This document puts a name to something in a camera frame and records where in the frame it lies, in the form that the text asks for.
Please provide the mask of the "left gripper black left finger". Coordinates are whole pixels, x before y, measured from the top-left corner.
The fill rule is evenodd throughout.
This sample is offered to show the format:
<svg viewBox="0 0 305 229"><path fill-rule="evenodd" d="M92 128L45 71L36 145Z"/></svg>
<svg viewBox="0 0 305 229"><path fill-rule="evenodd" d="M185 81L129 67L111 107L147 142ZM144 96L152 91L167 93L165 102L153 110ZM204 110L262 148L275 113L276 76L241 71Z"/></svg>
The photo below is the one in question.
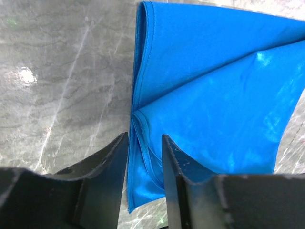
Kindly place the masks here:
<svg viewBox="0 0 305 229"><path fill-rule="evenodd" d="M0 170L3 229L115 229L122 198L128 134L55 174Z"/></svg>

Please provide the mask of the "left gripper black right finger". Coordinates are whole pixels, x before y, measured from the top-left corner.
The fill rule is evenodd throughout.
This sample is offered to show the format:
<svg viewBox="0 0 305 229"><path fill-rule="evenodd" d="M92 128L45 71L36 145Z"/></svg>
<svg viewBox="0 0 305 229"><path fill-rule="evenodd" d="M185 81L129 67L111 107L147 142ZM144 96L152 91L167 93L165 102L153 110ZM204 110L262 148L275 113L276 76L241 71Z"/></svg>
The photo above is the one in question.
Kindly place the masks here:
<svg viewBox="0 0 305 229"><path fill-rule="evenodd" d="M304 174L217 175L162 136L171 229L302 229Z"/></svg>

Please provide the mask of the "blue cloth napkin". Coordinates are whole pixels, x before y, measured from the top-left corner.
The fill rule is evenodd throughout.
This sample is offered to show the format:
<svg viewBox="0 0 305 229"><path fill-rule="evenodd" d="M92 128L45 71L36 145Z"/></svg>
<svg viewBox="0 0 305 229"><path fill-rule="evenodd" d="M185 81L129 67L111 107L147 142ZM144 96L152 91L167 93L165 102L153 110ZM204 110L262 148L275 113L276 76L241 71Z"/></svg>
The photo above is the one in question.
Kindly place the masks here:
<svg viewBox="0 0 305 229"><path fill-rule="evenodd" d="M305 87L305 23L208 5L137 7L129 211L163 198L162 135L218 174L270 174Z"/></svg>

